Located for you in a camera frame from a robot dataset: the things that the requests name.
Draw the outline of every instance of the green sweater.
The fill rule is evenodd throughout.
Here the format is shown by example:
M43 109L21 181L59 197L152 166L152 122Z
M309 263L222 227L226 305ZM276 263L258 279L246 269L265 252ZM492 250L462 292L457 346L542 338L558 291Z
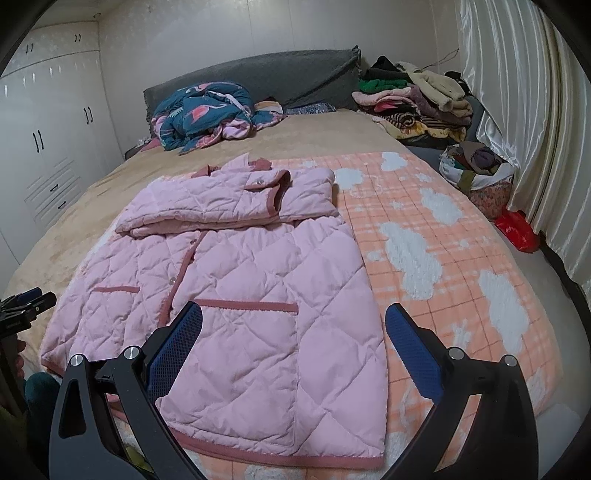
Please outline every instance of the green sweater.
M360 80L359 90L363 93L378 93L384 90L405 88L407 85L406 80Z

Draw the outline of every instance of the white wall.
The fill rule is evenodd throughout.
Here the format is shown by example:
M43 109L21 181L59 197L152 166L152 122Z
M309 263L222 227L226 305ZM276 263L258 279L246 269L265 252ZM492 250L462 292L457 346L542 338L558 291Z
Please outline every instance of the white wall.
M459 10L456 9L454 0L431 0L431 7L433 9L437 58L442 59L450 52L459 48L459 32L456 19L456 12ZM460 52L458 51L455 56L449 56L448 58L450 60L430 69L442 75L449 70L461 72L462 61Z
M453 0L433 3L453 11ZM148 87L253 55L356 44L368 64L386 55L425 66L438 59L435 12L449 11L431 0L128 0L99 21L119 145L126 151L148 135ZM455 24L439 23L457 43Z

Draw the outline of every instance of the blue gripper pad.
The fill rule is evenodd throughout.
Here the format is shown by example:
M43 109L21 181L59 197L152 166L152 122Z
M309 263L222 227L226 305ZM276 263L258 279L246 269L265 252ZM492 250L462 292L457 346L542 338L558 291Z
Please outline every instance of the blue gripper pad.
M421 396L430 398L437 405L443 395L441 367L401 308L393 304L386 310L386 332Z
M197 341L203 326L201 307L192 304L181 319L171 324L174 330L169 334L158 354L150 364L146 393L150 402L168 395L191 348Z

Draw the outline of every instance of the ceiling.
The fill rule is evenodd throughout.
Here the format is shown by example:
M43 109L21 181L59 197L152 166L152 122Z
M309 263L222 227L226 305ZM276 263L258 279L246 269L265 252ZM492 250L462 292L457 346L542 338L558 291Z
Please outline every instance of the ceiling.
M35 28L68 22L98 20L125 0L57 0L35 24Z

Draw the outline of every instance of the orange plaid blanket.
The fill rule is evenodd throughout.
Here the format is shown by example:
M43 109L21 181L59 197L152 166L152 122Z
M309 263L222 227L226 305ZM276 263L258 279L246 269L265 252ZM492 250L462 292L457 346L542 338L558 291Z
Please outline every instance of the orange plaid blanket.
M459 346L472 358L489 361L515 355L534 411L541 411L561 375L554 332L511 253L467 197L410 153L298 158L273 166L322 166L335 172L337 206L353 228L382 317L390 304L400 302L447 347ZM210 480L379 480L432 406L384 335L389 398L381 470L273 468L189 455ZM478 401L468 402L441 466L459 455ZM121 429L131 435L126 424Z

